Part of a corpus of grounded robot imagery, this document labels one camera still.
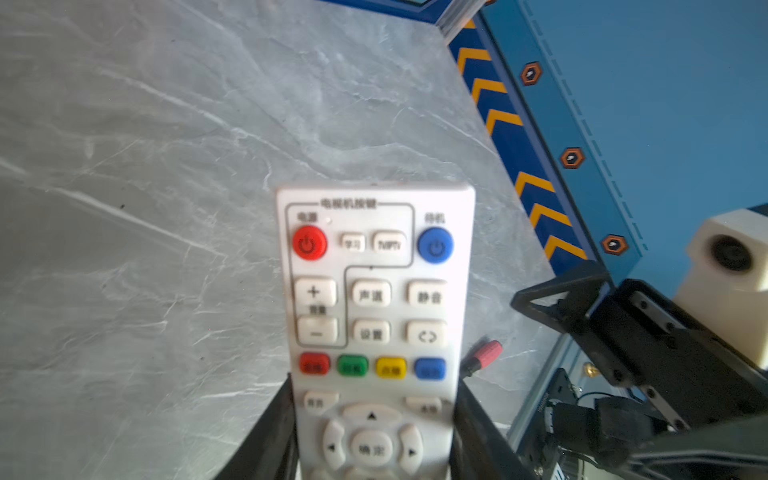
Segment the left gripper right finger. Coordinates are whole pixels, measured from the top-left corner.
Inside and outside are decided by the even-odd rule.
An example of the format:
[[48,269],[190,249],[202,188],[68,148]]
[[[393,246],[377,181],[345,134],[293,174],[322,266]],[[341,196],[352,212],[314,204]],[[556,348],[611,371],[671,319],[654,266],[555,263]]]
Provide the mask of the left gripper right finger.
[[465,383],[458,386],[453,419],[453,480],[534,479]]

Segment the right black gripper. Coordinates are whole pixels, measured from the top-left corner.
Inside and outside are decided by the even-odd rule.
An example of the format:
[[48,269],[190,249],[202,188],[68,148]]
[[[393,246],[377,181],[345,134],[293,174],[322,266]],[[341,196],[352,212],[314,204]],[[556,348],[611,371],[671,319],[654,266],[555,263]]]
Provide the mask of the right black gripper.
[[[587,260],[515,293],[511,308],[559,333],[583,328],[610,283]],[[681,307],[640,280],[627,279],[593,311],[590,326],[616,366],[616,385],[640,389],[675,429],[695,429],[767,413],[767,374]]]

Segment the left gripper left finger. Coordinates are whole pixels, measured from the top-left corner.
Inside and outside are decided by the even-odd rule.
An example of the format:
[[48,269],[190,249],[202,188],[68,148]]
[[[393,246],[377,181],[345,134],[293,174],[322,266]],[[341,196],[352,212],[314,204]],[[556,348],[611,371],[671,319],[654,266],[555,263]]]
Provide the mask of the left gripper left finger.
[[215,480],[293,480],[299,466],[296,418],[291,377]]

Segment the white remote control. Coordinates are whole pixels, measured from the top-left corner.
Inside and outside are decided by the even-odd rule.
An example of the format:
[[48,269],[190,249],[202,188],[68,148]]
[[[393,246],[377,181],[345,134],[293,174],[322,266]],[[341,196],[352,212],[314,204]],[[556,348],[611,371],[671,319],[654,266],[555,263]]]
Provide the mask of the white remote control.
[[476,194],[465,183],[277,191],[306,479],[446,479]]

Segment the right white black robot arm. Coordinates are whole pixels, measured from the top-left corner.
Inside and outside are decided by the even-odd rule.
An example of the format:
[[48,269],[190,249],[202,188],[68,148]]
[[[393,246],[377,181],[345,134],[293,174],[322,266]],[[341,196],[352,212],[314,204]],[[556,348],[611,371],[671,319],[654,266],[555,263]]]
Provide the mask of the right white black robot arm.
[[647,283],[609,280],[586,261],[512,298],[612,386],[644,395],[557,404],[553,439],[625,479],[765,478],[766,373]]

